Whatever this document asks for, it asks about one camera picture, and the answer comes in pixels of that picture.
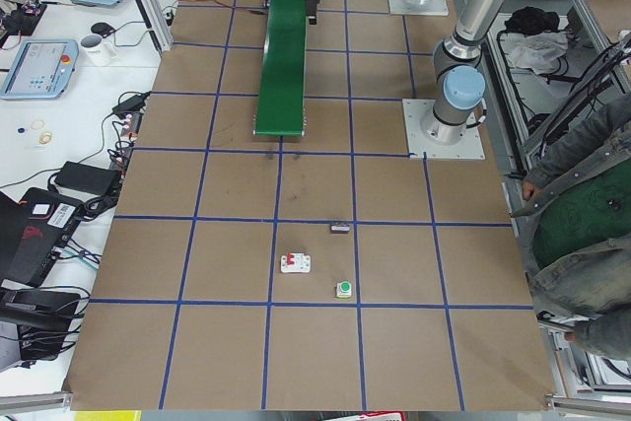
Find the white mug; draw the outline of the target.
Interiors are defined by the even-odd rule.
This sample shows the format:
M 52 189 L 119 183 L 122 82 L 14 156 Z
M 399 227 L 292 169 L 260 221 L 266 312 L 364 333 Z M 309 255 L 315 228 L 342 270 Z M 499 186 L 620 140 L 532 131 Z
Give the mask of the white mug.
M 118 56 L 115 46 L 97 34 L 85 35 L 79 45 L 95 66 L 108 66 Z

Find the black laptop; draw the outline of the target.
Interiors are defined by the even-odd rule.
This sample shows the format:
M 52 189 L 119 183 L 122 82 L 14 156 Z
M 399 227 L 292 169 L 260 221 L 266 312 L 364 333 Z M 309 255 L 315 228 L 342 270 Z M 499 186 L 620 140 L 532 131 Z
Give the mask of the black laptop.
M 40 286 L 83 216 L 83 202 L 31 187 L 22 199 L 1 195 L 1 278 Z

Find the brown cylindrical capacitor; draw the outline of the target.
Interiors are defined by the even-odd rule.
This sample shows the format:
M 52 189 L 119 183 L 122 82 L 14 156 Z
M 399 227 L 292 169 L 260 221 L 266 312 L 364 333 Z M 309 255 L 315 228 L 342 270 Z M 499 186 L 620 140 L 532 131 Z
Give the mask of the brown cylindrical capacitor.
M 332 234 L 349 234 L 351 224 L 348 222 L 332 222 L 329 224 L 329 230 Z

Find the white red circuit breaker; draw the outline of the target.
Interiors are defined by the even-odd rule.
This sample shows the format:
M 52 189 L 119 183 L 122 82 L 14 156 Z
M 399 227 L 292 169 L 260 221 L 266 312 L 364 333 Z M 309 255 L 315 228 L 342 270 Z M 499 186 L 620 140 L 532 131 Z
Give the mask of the white red circuit breaker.
M 288 252 L 281 255 L 280 271 L 282 273 L 310 273 L 311 257 L 302 252 Z

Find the near teach pendant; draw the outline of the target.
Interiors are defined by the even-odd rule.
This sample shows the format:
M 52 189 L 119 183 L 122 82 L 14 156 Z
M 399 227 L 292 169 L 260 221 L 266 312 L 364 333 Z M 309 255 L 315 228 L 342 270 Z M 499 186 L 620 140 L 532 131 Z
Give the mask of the near teach pendant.
M 79 46 L 74 39 L 26 40 L 1 86 L 1 98 L 58 98 L 69 84 L 78 56 Z

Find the black white cloth pile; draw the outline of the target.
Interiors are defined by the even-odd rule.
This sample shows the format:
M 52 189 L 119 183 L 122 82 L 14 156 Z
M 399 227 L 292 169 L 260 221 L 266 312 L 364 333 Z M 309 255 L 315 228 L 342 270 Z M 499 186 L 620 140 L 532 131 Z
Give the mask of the black white cloth pile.
M 526 6 L 514 12 L 504 25 L 507 33 L 523 36 L 508 54 L 511 67 L 530 70 L 537 75 L 559 70 L 569 40 L 559 29 L 560 17 L 556 12 Z

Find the black power adapter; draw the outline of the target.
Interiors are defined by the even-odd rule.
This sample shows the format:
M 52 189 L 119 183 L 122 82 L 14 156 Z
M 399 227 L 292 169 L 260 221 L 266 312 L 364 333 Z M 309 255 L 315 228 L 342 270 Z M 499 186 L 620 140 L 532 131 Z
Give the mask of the black power adapter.
M 120 183 L 121 172 L 66 162 L 54 178 L 56 185 L 96 196 L 107 195 Z

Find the black computer mouse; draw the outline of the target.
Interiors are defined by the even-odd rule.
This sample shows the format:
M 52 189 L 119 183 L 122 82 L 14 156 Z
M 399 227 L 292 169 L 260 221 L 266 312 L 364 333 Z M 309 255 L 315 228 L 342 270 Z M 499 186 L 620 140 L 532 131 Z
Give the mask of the black computer mouse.
M 105 22 L 97 22 L 91 26 L 91 32 L 106 38 L 116 32 L 116 28 Z

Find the green conveyor belt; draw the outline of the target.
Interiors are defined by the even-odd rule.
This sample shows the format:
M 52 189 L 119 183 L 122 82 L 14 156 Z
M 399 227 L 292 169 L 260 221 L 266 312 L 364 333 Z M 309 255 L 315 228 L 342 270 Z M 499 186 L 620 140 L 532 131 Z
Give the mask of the green conveyor belt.
M 256 135 L 304 135 L 307 26 L 305 0 L 269 0 Z

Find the green push button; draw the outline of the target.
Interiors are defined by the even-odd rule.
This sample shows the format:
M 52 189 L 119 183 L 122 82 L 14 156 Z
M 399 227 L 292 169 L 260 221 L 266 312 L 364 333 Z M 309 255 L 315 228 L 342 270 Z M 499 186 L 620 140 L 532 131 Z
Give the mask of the green push button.
M 353 289 L 350 281 L 343 280 L 336 283 L 335 296 L 338 299 L 350 299 L 352 295 Z

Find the person in grey jacket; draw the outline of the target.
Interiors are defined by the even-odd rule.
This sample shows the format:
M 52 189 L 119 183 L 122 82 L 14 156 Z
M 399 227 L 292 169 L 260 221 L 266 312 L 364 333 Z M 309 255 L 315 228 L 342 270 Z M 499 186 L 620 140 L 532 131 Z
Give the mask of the person in grey jacket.
M 567 338 L 630 357 L 630 97 L 601 106 L 555 141 L 522 183 L 514 212 L 535 305 L 570 317 Z

